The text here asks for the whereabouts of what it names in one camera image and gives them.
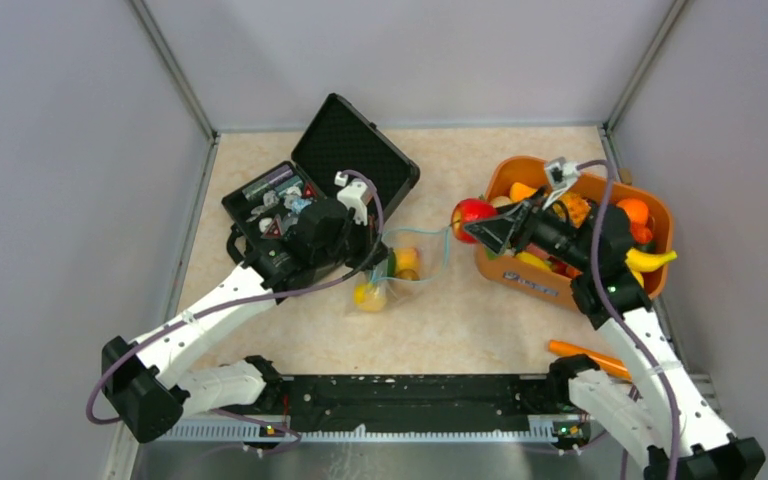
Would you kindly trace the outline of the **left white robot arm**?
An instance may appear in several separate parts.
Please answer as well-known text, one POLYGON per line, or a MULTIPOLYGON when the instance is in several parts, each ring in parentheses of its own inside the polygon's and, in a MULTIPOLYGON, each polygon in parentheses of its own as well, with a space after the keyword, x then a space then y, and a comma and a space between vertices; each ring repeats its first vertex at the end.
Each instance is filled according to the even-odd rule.
POLYGON ((197 372, 192 365, 226 336, 284 300, 338 285, 370 266, 382 246, 378 196, 304 199, 283 226, 274 215, 246 239, 231 272, 190 307, 127 341, 109 340, 84 407, 94 425, 122 423, 152 442, 195 414, 227 405, 268 413, 280 376, 260 357, 197 372))

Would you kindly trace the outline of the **orange tangerine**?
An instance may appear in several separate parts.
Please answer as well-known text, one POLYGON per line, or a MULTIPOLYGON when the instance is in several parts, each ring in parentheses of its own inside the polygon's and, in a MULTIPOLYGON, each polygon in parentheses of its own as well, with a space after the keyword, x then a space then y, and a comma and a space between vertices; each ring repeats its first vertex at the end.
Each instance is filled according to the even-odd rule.
POLYGON ((616 206, 621 209, 632 226, 646 226, 650 217, 650 209, 646 202, 639 198, 619 200, 616 206))

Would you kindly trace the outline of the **clear zip top bag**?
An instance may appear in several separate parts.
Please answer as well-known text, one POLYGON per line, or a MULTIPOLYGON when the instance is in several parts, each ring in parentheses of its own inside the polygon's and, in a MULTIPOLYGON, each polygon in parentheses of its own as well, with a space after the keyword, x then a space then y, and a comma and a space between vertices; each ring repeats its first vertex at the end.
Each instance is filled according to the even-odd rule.
POLYGON ((452 240, 450 226, 386 231, 383 243, 387 256, 354 279, 347 312, 379 314, 416 299, 444 275, 452 240))

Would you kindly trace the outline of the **red apple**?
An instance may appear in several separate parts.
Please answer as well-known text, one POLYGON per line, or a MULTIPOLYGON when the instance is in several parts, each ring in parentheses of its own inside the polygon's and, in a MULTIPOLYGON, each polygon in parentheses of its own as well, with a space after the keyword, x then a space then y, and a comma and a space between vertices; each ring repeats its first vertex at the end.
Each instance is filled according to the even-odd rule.
POLYGON ((477 240, 466 232, 464 225, 496 214, 496 208, 482 198, 467 198, 460 201, 455 206, 450 219, 454 238, 464 244, 475 244, 477 240))

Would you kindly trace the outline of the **green lime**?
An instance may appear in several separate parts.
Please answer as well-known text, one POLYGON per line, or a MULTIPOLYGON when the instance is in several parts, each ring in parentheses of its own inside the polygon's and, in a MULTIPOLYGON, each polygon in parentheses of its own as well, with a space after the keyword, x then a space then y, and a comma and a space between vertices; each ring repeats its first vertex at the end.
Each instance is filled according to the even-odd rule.
POLYGON ((394 250, 388 253, 386 274, 388 277, 394 277, 397 267, 397 255, 394 250))

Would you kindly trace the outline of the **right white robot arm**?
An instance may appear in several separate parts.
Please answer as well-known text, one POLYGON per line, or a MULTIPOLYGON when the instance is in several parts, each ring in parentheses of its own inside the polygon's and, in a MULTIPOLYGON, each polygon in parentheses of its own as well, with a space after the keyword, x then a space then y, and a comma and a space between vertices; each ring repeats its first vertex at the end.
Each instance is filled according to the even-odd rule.
POLYGON ((610 384, 585 355, 550 368, 549 404, 582 408, 642 469, 647 479, 753 479, 766 461, 754 437, 739 437, 690 378, 664 336, 652 301, 628 264, 634 242, 626 213, 599 203, 579 226, 551 202, 529 198, 493 207, 468 198, 451 215, 455 237, 501 255, 535 245, 578 270, 573 300, 628 370, 638 400, 610 384))

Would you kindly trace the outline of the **yellow orange peach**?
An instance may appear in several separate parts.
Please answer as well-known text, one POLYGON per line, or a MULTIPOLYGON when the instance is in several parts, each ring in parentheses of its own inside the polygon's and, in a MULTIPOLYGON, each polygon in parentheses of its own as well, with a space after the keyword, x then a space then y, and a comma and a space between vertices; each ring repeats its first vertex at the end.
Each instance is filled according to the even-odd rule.
POLYGON ((380 312, 388 303, 386 287, 382 283, 362 283, 354 288, 353 303, 360 311, 380 312))

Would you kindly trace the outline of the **brown potato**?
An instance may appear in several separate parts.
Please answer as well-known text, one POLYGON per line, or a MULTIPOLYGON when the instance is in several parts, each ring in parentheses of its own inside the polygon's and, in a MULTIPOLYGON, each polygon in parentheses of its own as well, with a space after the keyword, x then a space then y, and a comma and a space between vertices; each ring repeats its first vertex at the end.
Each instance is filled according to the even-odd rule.
POLYGON ((396 277, 401 280, 407 280, 407 281, 419 281, 420 277, 418 273, 411 269, 405 269, 401 270, 396 273, 396 277))

